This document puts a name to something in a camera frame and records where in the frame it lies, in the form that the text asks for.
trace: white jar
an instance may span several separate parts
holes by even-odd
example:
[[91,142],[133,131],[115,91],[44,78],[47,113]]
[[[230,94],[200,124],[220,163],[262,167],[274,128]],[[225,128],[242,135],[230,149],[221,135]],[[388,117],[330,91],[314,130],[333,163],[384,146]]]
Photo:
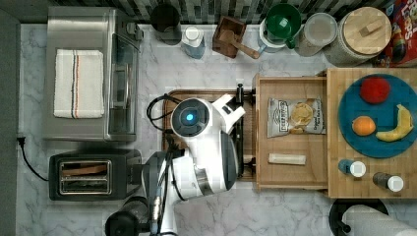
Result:
[[316,13],[311,16],[299,33],[295,51],[304,57],[313,56],[324,46],[332,43],[337,35],[337,22],[329,14]]

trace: banana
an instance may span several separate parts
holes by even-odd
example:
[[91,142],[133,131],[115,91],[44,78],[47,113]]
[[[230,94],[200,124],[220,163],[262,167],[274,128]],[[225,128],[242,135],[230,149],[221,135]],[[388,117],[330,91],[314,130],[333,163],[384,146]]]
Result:
[[394,142],[404,138],[413,127],[413,117],[407,108],[401,104],[396,105],[398,107],[398,122],[395,129],[386,132],[377,132],[376,136],[379,140],[385,142]]

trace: blue plate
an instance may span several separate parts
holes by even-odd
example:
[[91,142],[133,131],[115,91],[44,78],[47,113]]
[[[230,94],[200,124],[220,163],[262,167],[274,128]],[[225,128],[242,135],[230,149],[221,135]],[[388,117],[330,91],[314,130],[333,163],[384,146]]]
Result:
[[[379,76],[390,84],[386,101],[370,104],[364,101],[360,93],[363,80]],[[414,129],[403,139],[384,142],[377,139],[377,131],[389,131],[396,127],[397,104],[407,108],[413,116]],[[352,122],[358,116],[369,116],[377,125],[377,130],[369,136],[358,136],[352,130]],[[417,95],[405,81],[391,75],[369,75],[353,83],[343,95],[338,108],[338,122],[344,139],[357,151],[375,158],[387,158],[398,155],[410,148],[417,137]]]

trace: toaster slot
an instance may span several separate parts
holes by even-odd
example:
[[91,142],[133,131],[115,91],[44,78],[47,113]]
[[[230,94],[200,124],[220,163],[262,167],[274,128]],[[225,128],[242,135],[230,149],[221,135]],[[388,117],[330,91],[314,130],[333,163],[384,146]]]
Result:
[[61,161],[59,182],[61,195],[110,195],[111,161]]

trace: kitchen towel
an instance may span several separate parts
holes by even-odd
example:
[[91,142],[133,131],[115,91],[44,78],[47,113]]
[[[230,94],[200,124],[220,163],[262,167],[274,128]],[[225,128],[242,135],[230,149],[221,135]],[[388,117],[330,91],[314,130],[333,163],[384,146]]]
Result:
[[54,116],[99,118],[103,108],[103,55],[98,50],[58,49]]

